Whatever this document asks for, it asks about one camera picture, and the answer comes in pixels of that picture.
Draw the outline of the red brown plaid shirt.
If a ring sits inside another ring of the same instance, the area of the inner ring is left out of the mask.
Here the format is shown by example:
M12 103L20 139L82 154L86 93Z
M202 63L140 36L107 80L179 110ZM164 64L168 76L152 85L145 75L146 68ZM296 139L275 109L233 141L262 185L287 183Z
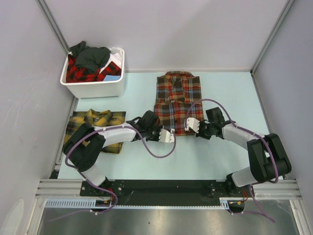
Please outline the red brown plaid shirt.
M201 100L201 82L198 76L186 71L169 71L156 79L154 112L166 130L174 129L176 136L189 136L185 131L186 117L204 120Z

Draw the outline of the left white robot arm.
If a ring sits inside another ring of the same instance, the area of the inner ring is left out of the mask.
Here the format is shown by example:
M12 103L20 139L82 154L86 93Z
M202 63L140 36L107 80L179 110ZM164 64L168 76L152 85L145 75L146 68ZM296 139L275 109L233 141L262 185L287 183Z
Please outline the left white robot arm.
M119 154L125 142L159 141L162 130L159 117L151 110L129 121L125 120L124 112L94 114L89 111L85 117L77 114L66 130L65 164L90 182L96 195L104 195L108 190L108 179L96 166L100 153Z

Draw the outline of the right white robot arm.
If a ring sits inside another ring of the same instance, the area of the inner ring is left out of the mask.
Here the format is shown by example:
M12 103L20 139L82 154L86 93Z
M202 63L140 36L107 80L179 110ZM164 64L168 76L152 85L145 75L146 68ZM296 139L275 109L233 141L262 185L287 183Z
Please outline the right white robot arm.
M207 120L194 120L190 126L196 137L211 139L212 136L231 141L244 148L249 166L230 173L226 177L225 190L230 196L238 196L244 187L276 182L291 172L291 163L285 148L275 133L261 135L225 120L220 108L206 110Z

